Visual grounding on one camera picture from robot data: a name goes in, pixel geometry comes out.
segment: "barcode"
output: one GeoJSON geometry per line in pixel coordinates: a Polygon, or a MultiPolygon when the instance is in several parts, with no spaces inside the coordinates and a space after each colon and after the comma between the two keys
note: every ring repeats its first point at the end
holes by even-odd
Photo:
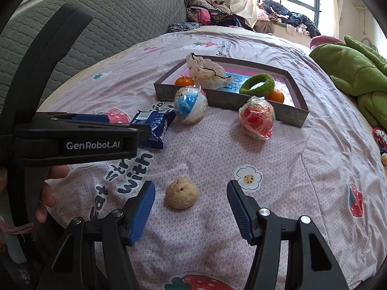
{"type": "Polygon", "coordinates": [[[151,113],[152,111],[140,112],[136,120],[147,120],[151,113]]]}

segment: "fingernail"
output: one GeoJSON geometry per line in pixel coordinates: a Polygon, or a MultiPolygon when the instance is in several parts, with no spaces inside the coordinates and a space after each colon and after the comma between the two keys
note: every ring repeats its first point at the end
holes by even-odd
{"type": "Polygon", "coordinates": [[[0,168],[0,182],[5,182],[7,180],[7,170],[4,167],[0,168]]]}

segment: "tray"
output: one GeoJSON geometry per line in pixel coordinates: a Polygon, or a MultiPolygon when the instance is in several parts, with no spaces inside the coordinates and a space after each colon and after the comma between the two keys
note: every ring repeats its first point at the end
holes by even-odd
{"type": "MultiPolygon", "coordinates": [[[[204,89],[207,94],[208,105],[238,111],[251,97],[245,94],[239,94],[239,88],[249,77],[264,72],[273,76],[275,88],[281,90],[285,96],[284,103],[269,101],[274,108],[275,118],[282,123],[298,128],[302,127],[309,114],[308,106],[293,77],[287,71],[261,63],[237,59],[214,56],[202,57],[218,63],[226,70],[227,75],[234,77],[234,80],[225,87],[216,90],[204,89]]],[[[181,87],[174,84],[176,79],[181,75],[189,75],[185,60],[170,69],[154,83],[158,100],[174,100],[177,90],[181,87]]]]}

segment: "human hand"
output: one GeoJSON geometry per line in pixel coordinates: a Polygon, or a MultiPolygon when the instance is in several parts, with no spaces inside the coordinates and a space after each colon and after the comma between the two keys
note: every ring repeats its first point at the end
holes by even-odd
{"type": "MultiPolygon", "coordinates": [[[[67,165],[53,166],[47,175],[48,179],[62,179],[66,177],[70,169],[67,165]]],[[[6,168],[0,168],[0,193],[4,191],[7,186],[8,174],[6,168]]],[[[47,207],[54,207],[57,201],[54,197],[53,190],[46,182],[43,184],[42,194],[40,195],[40,202],[36,209],[35,217],[38,222],[44,223],[47,219],[47,207]]]]}

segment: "green ring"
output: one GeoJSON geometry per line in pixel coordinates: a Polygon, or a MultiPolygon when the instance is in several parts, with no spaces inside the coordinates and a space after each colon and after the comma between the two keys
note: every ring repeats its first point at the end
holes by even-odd
{"type": "Polygon", "coordinates": [[[245,81],[239,89],[239,93],[248,94],[249,96],[264,97],[267,94],[270,94],[273,90],[274,78],[267,73],[260,73],[250,77],[247,81],[245,81]],[[264,82],[262,86],[251,89],[254,85],[262,82],[264,82]]]}

